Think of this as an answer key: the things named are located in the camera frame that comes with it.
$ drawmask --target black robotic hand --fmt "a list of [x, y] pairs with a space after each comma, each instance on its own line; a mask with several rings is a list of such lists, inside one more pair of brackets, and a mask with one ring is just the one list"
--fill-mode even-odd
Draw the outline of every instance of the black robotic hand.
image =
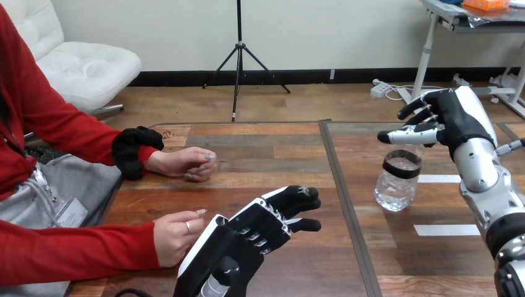
[[293, 218], [320, 206], [316, 189], [288, 186], [255, 198], [230, 219], [216, 215], [182, 261], [174, 296], [245, 297], [266, 255], [292, 233], [321, 229], [317, 220]]
[[228, 226], [240, 232], [266, 255], [290, 240], [291, 232], [319, 231], [321, 223], [308, 218], [296, 218], [300, 212], [321, 206], [315, 188], [288, 186], [262, 195], [234, 215]]
[[405, 119], [415, 110], [422, 111], [410, 118], [400, 130], [381, 131], [378, 139], [385, 144], [424, 144], [435, 142], [454, 151], [472, 138], [482, 138], [497, 147], [496, 133], [481, 105], [469, 87], [446, 89], [427, 93], [403, 107], [399, 119]]

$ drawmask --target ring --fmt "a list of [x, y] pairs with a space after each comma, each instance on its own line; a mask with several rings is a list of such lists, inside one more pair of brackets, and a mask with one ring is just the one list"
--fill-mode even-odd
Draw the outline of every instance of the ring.
[[189, 227], [189, 223], [188, 222], [186, 222], [186, 227], [188, 227], [188, 235], [190, 235], [191, 234], [191, 228]]

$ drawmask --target wooden table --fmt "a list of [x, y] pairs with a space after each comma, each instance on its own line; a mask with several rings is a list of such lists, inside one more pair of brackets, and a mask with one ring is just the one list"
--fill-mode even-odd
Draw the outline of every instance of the wooden table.
[[[392, 213], [373, 190], [388, 145], [376, 133], [399, 123], [164, 124], [165, 151], [200, 146], [217, 153], [219, 172], [206, 183], [148, 175], [123, 183], [106, 224], [140, 225], [162, 215], [206, 208], [231, 216], [278, 187], [317, 187], [323, 204], [305, 214], [323, 224], [269, 254], [248, 296], [495, 296], [493, 260], [479, 236], [421, 237], [414, 225], [472, 224], [458, 184], [420, 184], [414, 203]], [[525, 125], [495, 126], [500, 143]], [[457, 174], [446, 148], [426, 149], [422, 174]], [[504, 157], [525, 184], [525, 152]], [[114, 296], [139, 288], [172, 296], [174, 269], [76, 283], [71, 296]]]
[[[206, 220], [232, 216], [254, 198], [288, 185], [317, 187], [318, 233], [295, 234], [266, 257], [248, 296], [366, 296], [318, 123], [187, 124], [154, 127], [165, 151], [200, 146], [219, 156], [219, 172], [206, 183], [150, 174], [123, 183], [107, 224], [139, 225], [182, 210], [207, 209]], [[178, 268], [136, 272], [76, 284], [71, 296], [114, 296], [139, 288], [172, 296]]]

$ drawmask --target orange object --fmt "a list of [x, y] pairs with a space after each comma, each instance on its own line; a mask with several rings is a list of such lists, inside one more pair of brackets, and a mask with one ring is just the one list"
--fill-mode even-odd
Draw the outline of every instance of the orange object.
[[495, 11], [508, 9], [510, 0], [463, 0], [463, 5], [482, 9], [484, 11]]

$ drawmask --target wooden floor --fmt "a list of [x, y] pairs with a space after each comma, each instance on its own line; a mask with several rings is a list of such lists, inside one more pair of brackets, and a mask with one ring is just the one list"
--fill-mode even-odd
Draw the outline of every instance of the wooden floor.
[[[403, 101], [370, 96], [371, 84], [242, 86], [237, 105], [238, 121], [398, 121]], [[522, 121], [504, 104], [490, 97], [482, 103], [493, 122]], [[108, 124], [125, 129], [159, 123], [226, 122], [232, 119], [233, 87], [146, 88], [123, 90], [111, 104], [124, 111]]]

